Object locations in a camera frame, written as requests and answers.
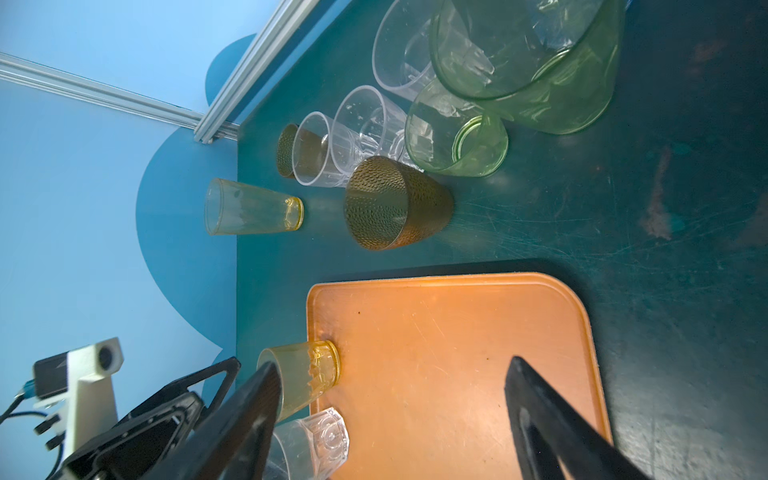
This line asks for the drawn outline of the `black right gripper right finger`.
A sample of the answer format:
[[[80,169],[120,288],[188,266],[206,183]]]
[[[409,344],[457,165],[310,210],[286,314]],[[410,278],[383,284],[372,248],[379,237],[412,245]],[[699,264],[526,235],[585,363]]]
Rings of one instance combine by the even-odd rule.
[[[510,428],[524,479],[645,479],[523,358],[505,381]]]

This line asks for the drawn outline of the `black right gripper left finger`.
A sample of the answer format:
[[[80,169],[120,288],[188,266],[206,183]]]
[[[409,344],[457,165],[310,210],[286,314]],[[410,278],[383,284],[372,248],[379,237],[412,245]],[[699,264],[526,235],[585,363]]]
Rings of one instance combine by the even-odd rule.
[[[261,479],[281,393],[277,366],[262,365],[190,440],[144,477]]]

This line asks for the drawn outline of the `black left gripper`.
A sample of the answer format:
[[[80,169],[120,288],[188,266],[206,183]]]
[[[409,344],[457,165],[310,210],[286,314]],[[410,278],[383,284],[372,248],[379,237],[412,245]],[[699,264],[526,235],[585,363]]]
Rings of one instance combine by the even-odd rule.
[[[199,419],[206,420],[224,403],[240,368],[240,361],[230,357],[166,384],[123,417],[128,421],[70,455],[53,477],[141,478],[187,439]],[[220,373],[226,376],[213,400],[204,406],[190,388]]]

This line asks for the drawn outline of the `short yellow plastic glass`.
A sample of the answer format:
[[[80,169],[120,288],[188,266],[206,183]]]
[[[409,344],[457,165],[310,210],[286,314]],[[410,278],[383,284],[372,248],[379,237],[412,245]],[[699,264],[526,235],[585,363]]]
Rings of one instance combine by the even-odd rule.
[[[257,366],[267,363],[276,366],[281,381],[278,422],[317,400],[340,377],[340,355],[330,340],[266,348],[260,353]]]

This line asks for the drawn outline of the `clear faceted plastic glass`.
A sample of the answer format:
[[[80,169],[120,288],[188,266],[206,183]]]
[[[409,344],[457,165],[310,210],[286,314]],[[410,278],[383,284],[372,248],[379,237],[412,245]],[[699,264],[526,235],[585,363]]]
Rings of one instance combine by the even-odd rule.
[[[329,479],[347,460],[350,438],[333,407],[277,426],[263,479]]]

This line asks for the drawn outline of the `brown textured glass front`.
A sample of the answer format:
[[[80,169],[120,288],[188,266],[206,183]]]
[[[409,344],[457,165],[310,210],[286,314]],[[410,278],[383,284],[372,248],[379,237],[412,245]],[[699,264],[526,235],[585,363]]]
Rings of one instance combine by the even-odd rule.
[[[454,198],[428,175],[384,156],[363,160],[345,189],[349,233],[363,248],[383,251],[425,240],[450,222]]]

